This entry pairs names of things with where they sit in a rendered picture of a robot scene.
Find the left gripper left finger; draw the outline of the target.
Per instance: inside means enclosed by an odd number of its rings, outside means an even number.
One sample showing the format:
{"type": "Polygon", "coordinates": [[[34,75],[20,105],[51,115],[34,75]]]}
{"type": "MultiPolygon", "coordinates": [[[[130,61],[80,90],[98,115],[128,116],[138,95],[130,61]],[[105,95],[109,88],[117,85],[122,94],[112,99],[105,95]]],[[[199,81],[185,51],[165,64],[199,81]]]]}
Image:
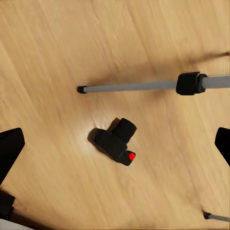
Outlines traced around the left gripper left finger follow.
{"type": "Polygon", "coordinates": [[[0,133],[0,185],[24,146],[24,135],[20,127],[0,133]]]}

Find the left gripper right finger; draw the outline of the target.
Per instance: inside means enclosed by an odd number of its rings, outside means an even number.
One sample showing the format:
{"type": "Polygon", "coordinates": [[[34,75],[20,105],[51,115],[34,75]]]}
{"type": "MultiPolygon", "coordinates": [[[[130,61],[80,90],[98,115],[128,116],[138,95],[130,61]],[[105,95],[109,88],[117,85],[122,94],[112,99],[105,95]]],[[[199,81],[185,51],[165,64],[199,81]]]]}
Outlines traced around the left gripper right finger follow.
{"type": "Polygon", "coordinates": [[[218,129],[215,145],[230,166],[230,129],[223,127],[218,129]]]}

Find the digital camera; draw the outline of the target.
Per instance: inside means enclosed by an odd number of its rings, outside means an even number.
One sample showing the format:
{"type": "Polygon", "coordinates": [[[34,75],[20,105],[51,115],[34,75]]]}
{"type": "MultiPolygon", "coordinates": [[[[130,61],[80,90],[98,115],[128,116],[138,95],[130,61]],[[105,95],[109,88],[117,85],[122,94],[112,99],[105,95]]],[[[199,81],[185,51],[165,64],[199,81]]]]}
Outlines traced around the digital camera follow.
{"type": "Polygon", "coordinates": [[[92,136],[92,142],[117,162],[129,166],[136,155],[133,151],[127,150],[127,143],[136,130],[137,127],[132,122],[122,118],[111,132],[97,129],[92,136]]]}

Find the camera tripod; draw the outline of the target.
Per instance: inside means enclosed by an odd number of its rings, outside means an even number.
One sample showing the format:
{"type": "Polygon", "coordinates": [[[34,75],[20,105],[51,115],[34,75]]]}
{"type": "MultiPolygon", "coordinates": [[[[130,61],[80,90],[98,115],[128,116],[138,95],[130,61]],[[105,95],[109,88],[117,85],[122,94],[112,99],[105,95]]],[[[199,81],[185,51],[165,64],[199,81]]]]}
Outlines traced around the camera tripod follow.
{"type": "MultiPolygon", "coordinates": [[[[77,92],[85,94],[87,92],[115,92],[115,91],[142,91],[142,90],[171,90],[176,89],[180,95],[194,95],[195,93],[205,92],[206,89],[230,88],[230,75],[208,77],[206,74],[196,72],[182,73],[176,81],[148,82],[122,85],[108,85],[86,87],[78,86],[77,92]]],[[[216,219],[230,222],[229,217],[217,216],[206,213],[205,219],[216,219]]]]}

